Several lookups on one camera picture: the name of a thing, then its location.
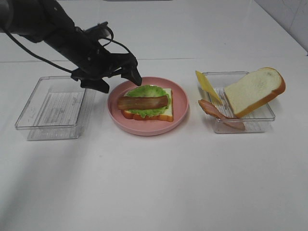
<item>pink plate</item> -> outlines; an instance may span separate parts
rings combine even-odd
[[[136,87],[132,82],[126,81],[118,85],[108,97],[108,110],[113,121],[124,131],[140,136],[153,136],[174,129],[185,118],[188,111],[188,98],[184,90],[176,83],[158,77],[143,77],[142,84],[157,85],[162,88],[171,88],[173,95],[173,122],[160,120],[134,120],[126,119],[121,110],[117,108],[117,100],[127,91]]]

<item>cheese slice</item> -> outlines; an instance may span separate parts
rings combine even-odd
[[[210,84],[210,82],[208,81],[208,79],[206,78],[206,75],[204,75],[203,73],[196,71],[196,75],[198,78],[198,81],[201,85],[202,90],[205,90],[206,92],[208,92],[211,96],[213,96],[220,104],[222,104],[222,101],[220,99],[220,97],[217,95],[217,93],[214,91],[214,88],[212,87],[212,85]]]

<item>white table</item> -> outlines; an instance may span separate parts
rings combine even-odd
[[[28,96],[39,77],[63,72],[0,64],[0,230],[306,230],[307,65],[282,56],[140,61],[142,76],[168,78],[187,92],[189,114],[177,128],[126,133],[108,114],[108,95],[97,93],[79,139],[26,141],[13,125]],[[278,69],[287,86],[270,102],[270,131],[214,133],[197,103],[194,71],[263,66]],[[112,90],[124,80],[107,81]]]
[[[139,60],[307,54],[253,0],[70,0],[60,4],[82,29],[108,21],[115,40],[129,47]],[[33,44],[16,37],[38,55],[65,60],[44,42]],[[0,41],[0,62],[35,60],[5,34],[0,34]],[[123,51],[114,45],[108,49]]]

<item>white bread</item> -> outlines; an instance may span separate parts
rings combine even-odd
[[[285,82],[277,70],[264,67],[251,72],[224,88],[236,117],[254,111],[285,91]]]
[[[170,105],[169,107],[164,111],[163,114],[159,114],[156,116],[145,116],[145,118],[142,118],[138,114],[131,113],[129,110],[122,110],[122,114],[125,118],[127,119],[135,119],[135,120],[163,120],[163,121],[168,121],[172,122],[173,121],[173,98],[172,98],[172,90],[170,88],[164,88],[165,92],[169,95],[170,97]]]

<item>clear plastic container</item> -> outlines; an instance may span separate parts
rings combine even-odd
[[[70,77],[41,77],[15,123],[28,141],[76,139],[90,116],[95,91]]]
[[[221,98],[223,105],[217,103],[207,92],[204,97],[214,104],[225,116],[235,117],[223,88],[237,82],[248,72],[206,72],[203,74],[206,75]],[[218,119],[212,116],[208,116],[207,119],[212,123],[216,133],[265,132],[271,127],[271,122],[275,120],[275,114],[267,103],[239,119]]]

